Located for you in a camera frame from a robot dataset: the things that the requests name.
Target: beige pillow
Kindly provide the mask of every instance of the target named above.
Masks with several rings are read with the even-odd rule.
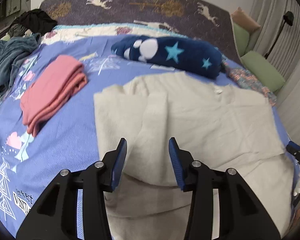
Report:
[[[231,15],[233,22],[247,30],[250,34],[254,33],[261,26],[246,14],[240,7]]]

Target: white blanket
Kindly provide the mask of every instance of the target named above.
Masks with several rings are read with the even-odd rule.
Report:
[[[94,95],[94,104],[100,158],[115,149],[121,137],[128,143],[120,185],[106,194],[116,240],[183,239],[183,234],[171,234],[173,224],[164,223],[165,214],[182,213],[180,208],[187,210],[191,202],[191,193],[176,187],[170,137],[212,169],[236,168],[280,232],[286,229],[293,167],[282,155],[271,106],[263,95],[202,83],[179,72],[137,77],[123,87],[106,88]],[[185,228],[187,218],[182,216],[179,228]],[[161,227],[154,226],[159,222]],[[169,237],[158,238],[161,233]]]
[[[89,26],[80,25],[58,25],[51,33],[46,33],[42,39],[41,44],[53,44],[57,41],[73,42],[91,36],[113,36],[119,35],[119,30],[126,30],[131,35],[146,35],[150,37],[162,36],[177,36],[186,37],[184,35],[174,33],[159,28],[151,28],[146,25],[133,24],[133,23],[110,23],[110,24],[97,24]]]

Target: pillow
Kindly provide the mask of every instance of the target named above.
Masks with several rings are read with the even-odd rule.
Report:
[[[111,50],[128,60],[173,67],[211,79],[221,70],[221,52],[206,41],[127,35],[112,45]]]
[[[272,92],[280,89],[286,82],[280,73],[264,57],[255,51],[249,51],[241,57],[243,65]]]
[[[247,30],[250,34],[254,33],[261,26],[240,7],[231,15],[233,22]]]
[[[240,27],[236,23],[233,24],[233,28],[234,28],[234,38],[235,38],[235,43],[237,45],[238,53],[240,57],[242,57],[248,46],[250,34],[244,28]]]

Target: pink folded shirt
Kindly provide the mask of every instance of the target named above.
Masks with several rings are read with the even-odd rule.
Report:
[[[83,65],[74,57],[60,55],[25,91],[20,100],[27,133],[35,137],[40,123],[49,120],[68,100],[87,84]]]

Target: white towel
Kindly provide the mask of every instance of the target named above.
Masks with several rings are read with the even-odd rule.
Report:
[[[281,236],[290,222],[290,203],[293,168],[285,155],[237,167],[239,173],[246,173],[246,182],[256,193]],[[214,195],[212,239],[219,237],[219,209],[217,195]],[[126,208],[137,209],[136,205]],[[182,240],[186,232],[190,205],[155,215],[121,217],[108,213],[110,231],[115,240]]]
[[[202,83],[184,72],[141,76],[123,87],[106,88],[94,95],[94,104],[100,158],[115,149],[121,137],[128,143],[120,185],[114,193],[106,194],[107,212],[118,220],[139,221],[136,217],[168,212],[191,202],[191,193],[176,186],[168,153],[170,137],[210,168],[224,171],[233,167],[244,178],[253,173],[249,167],[284,153],[271,106],[263,95]],[[293,168],[287,165],[278,168],[278,174],[285,171],[287,175],[287,190],[280,196],[286,208],[276,210],[280,221],[290,216],[286,200],[290,198]],[[117,226],[111,228],[120,231]],[[122,239],[153,238],[145,234]]]

